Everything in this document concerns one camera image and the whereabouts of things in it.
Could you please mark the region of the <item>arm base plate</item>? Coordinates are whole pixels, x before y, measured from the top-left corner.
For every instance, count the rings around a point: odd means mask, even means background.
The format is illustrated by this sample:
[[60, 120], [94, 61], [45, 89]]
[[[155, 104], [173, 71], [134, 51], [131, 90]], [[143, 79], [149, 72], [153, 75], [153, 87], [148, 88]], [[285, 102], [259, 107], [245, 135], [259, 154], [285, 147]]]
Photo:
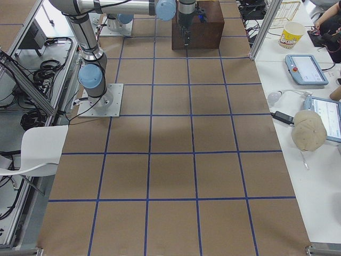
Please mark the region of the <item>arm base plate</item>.
[[100, 100], [88, 98], [83, 89], [83, 98], [78, 107], [80, 118], [119, 117], [124, 85], [122, 83], [107, 84], [107, 91]]
[[103, 18], [101, 24], [96, 29], [96, 36], [100, 37], [131, 37], [133, 20], [127, 24], [119, 22], [117, 19]]

